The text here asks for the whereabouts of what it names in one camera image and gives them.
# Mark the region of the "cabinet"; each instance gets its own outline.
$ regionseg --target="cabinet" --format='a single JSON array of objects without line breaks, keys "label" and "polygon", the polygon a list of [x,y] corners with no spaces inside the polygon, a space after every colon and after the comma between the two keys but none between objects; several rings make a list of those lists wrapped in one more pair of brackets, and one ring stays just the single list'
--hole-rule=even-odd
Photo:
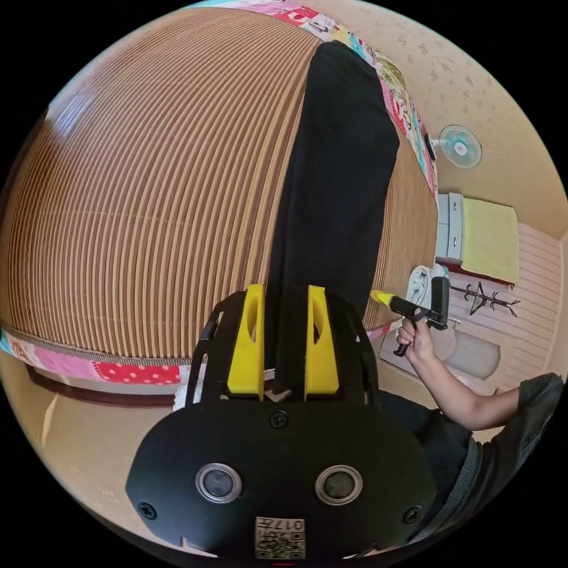
[{"label": "cabinet", "polygon": [[459,193],[438,196],[436,260],[460,264],[463,258],[463,200]]}]

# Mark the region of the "coat rack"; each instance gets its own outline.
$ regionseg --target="coat rack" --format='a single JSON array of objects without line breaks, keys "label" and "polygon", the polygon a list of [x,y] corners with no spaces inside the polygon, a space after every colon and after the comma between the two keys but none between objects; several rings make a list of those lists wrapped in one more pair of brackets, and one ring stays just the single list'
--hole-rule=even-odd
[{"label": "coat rack", "polygon": [[[505,300],[501,300],[500,298],[497,298],[498,292],[494,292],[491,296],[486,296],[485,292],[483,291],[483,286],[481,285],[481,282],[477,283],[477,290],[475,292],[471,289],[471,284],[467,285],[467,289],[457,288],[455,286],[450,286],[450,288],[452,290],[456,290],[457,292],[463,292],[464,298],[466,300],[469,300],[471,296],[473,297],[472,308],[469,312],[469,315],[473,315],[479,308],[483,308],[483,306],[485,306],[487,302],[489,302],[491,309],[494,310],[495,304],[497,304],[498,306],[503,306],[504,308],[507,308],[515,317],[517,317],[516,313],[514,312],[513,308],[511,308],[511,306],[518,304],[520,300],[515,300],[514,302],[507,302]],[[481,301],[479,302],[478,305],[475,305],[475,302],[478,298]]]}]

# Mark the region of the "white electric fan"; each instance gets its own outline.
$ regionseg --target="white electric fan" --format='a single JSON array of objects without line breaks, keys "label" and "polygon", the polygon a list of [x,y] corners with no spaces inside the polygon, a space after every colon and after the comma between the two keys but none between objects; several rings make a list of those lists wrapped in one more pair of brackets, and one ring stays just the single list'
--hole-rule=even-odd
[{"label": "white electric fan", "polygon": [[440,133],[438,140],[431,140],[432,150],[440,150],[457,167],[475,167],[481,162],[483,150],[475,134],[459,124],[450,124]]}]

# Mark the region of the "qr code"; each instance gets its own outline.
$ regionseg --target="qr code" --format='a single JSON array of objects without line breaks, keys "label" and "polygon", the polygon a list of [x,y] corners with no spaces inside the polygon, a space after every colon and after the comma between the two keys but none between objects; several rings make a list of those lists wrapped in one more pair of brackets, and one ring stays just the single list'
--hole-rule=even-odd
[{"label": "qr code", "polygon": [[269,560],[299,560],[306,557],[303,519],[256,518],[256,557]]}]

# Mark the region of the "striped bamboo mat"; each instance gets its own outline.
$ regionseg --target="striped bamboo mat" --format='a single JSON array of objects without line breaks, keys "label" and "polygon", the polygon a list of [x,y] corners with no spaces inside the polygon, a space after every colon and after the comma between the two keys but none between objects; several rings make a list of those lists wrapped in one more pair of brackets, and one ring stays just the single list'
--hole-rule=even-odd
[{"label": "striped bamboo mat", "polygon": [[[267,279],[319,43],[248,11],[182,10],[81,71],[11,187],[3,325],[54,347],[190,356],[213,306]],[[404,294],[411,269],[433,260],[436,211],[399,135],[375,286]],[[391,319],[370,306],[365,324]]]}]

